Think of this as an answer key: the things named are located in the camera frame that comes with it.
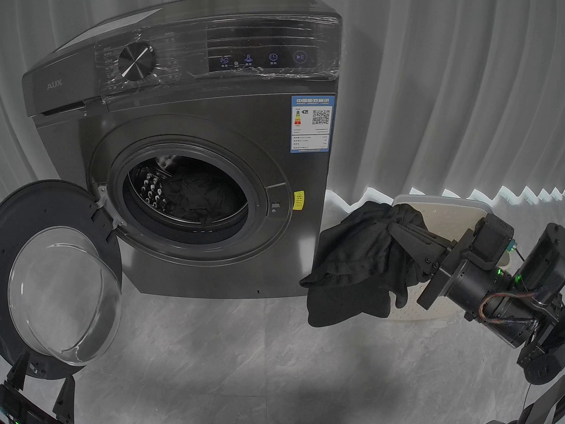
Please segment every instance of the button icon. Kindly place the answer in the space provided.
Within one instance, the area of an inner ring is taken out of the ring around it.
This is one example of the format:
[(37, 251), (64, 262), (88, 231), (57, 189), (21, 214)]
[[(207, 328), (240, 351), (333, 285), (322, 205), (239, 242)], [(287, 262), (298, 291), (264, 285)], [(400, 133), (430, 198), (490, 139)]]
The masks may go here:
[(296, 63), (301, 64), (306, 61), (308, 55), (306, 55), (306, 52), (304, 52), (304, 50), (299, 50), (297, 52), (294, 52), (293, 58)]

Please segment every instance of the front-loading washing machine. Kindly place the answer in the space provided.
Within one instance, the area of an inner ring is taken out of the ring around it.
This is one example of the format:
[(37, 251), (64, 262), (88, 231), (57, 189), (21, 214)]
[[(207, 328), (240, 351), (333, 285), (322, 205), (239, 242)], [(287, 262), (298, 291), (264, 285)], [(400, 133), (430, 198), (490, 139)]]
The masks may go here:
[(28, 71), (61, 180), (0, 206), (1, 355), (60, 378), (142, 293), (305, 294), (335, 117), (341, 19), (318, 0), (185, 0), (81, 34)]

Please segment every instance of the washing machine door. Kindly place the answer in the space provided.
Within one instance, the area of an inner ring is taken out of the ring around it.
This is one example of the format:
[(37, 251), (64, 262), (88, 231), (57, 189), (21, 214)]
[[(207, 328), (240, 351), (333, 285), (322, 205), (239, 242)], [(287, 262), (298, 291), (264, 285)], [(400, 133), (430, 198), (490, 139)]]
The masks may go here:
[(62, 180), (0, 204), (0, 354), (30, 352), (28, 375), (63, 378), (100, 357), (121, 314), (122, 260), (112, 219)]

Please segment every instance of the qr code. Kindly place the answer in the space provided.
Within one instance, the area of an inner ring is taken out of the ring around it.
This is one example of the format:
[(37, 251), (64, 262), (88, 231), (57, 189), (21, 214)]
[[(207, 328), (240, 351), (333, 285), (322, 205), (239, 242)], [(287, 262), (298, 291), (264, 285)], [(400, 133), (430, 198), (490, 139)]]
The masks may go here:
[(312, 110), (312, 124), (329, 124), (329, 110)]

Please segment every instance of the gray floor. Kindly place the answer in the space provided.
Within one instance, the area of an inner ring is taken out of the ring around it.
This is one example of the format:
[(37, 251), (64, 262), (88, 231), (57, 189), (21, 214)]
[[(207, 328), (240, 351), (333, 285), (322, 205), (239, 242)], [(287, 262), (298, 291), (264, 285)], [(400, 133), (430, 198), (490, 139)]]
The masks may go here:
[[(495, 211), (516, 228), (523, 251), (547, 222), (565, 223), (565, 201), (509, 206), (498, 198)], [(339, 221), (340, 213), (329, 206), (324, 225)], [(527, 386), (515, 364), (518, 350), (475, 322), (360, 315), (315, 329), (306, 319), (305, 297), (175, 299), (140, 294), (125, 279), (115, 342), (75, 375), (76, 422), (483, 424), (518, 418)], [(28, 379), (24, 393), (50, 410), (61, 384)], [(544, 389), (532, 387), (528, 402)]]

